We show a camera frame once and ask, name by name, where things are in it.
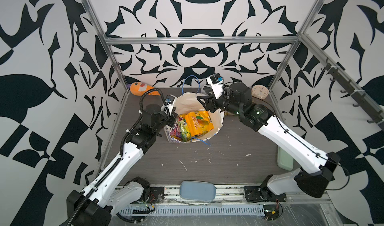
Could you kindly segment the blue checkered paper bag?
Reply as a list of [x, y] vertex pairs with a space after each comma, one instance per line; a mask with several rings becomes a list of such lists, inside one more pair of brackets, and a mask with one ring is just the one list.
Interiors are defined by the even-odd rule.
[[214, 125], [214, 128], [212, 131], [208, 132], [205, 135], [198, 136], [198, 137], [191, 137], [191, 139], [188, 142], [180, 142], [176, 139], [173, 139], [170, 135], [170, 132], [172, 130], [171, 127], [166, 126], [165, 127], [165, 133], [167, 136], [167, 139], [170, 143], [193, 143], [193, 142], [202, 142], [206, 145], [210, 146], [210, 139], [217, 135], [221, 128], [223, 127], [224, 122], [224, 112], [221, 112], [220, 110], [215, 111], [214, 113], [206, 110], [203, 108], [203, 105], [197, 100], [197, 96], [204, 96], [204, 94], [200, 93], [199, 91], [196, 91], [195, 93], [185, 92], [183, 91], [182, 94], [177, 97], [176, 102], [176, 109], [175, 113], [177, 115], [182, 114], [188, 114], [190, 112], [195, 111], [207, 111], [210, 115], [210, 118], [212, 120], [212, 123]]

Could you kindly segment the yellow orange candy bag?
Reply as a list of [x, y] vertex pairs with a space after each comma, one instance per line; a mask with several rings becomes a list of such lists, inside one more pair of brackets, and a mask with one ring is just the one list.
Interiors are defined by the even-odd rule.
[[190, 112], [185, 115], [185, 121], [192, 137], [205, 135], [214, 128], [207, 111]]

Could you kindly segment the gold snack bag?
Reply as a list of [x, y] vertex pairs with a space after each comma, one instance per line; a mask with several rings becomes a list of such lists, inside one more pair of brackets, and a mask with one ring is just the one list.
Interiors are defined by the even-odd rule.
[[235, 116], [235, 114], [233, 114], [233, 113], [231, 113], [231, 112], [228, 112], [228, 111], [226, 111], [226, 112], [225, 112], [225, 116]]

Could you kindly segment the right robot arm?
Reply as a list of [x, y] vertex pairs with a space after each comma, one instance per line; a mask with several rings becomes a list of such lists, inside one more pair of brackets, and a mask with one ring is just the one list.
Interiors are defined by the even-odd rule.
[[333, 173], [341, 165], [338, 154], [316, 148], [289, 129], [270, 108], [254, 103], [252, 90], [245, 84], [237, 82], [226, 88], [218, 82], [211, 87], [213, 93], [197, 97], [206, 111], [237, 115], [242, 124], [273, 141], [300, 165], [286, 174], [267, 176], [255, 194], [258, 202], [298, 192], [321, 198], [329, 190]]

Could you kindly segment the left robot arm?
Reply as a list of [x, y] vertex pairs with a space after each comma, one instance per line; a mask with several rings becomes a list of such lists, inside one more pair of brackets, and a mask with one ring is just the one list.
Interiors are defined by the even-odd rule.
[[107, 226], [127, 205], [147, 198], [150, 183], [140, 177], [120, 191], [116, 191], [116, 187], [155, 143], [159, 132], [174, 124], [177, 114], [174, 104], [168, 102], [163, 106], [148, 105], [140, 113], [110, 164], [81, 192], [72, 191], [67, 197], [66, 226]]

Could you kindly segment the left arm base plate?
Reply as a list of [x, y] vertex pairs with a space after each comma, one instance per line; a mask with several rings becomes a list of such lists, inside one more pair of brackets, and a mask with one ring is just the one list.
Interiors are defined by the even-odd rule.
[[144, 189], [141, 200], [149, 204], [155, 204], [161, 202], [164, 199], [164, 195], [164, 187], [149, 187]]

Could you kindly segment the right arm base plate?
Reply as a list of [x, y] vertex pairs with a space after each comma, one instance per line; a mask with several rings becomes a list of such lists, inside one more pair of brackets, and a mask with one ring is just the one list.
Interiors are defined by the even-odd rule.
[[267, 187], [245, 186], [245, 199], [249, 203], [285, 202], [286, 194], [275, 195]]

